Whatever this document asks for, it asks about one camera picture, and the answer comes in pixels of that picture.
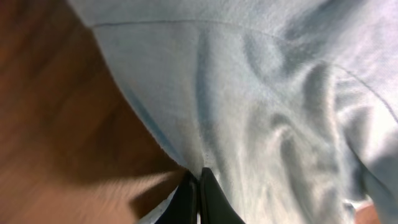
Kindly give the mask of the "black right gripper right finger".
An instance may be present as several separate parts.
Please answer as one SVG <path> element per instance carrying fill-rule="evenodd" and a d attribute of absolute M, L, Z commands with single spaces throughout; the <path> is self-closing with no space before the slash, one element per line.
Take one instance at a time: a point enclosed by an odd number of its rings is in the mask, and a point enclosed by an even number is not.
<path fill-rule="evenodd" d="M 200 179 L 201 224 L 245 224 L 234 211 L 210 168 L 204 167 Z"/>

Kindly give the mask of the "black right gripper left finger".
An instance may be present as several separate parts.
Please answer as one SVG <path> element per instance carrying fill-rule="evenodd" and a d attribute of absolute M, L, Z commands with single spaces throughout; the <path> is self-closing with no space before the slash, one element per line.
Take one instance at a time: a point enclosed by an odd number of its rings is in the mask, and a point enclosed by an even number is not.
<path fill-rule="evenodd" d="M 186 172 L 169 206 L 155 224 L 196 224 L 197 204 L 197 179 Z"/>

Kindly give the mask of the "light blue t-shirt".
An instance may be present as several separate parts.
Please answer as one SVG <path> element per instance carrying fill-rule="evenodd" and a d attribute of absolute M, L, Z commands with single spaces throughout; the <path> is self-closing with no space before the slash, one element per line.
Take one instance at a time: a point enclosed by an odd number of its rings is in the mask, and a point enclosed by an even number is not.
<path fill-rule="evenodd" d="M 397 222 L 396 0 L 72 1 L 161 148 L 246 223 Z"/>

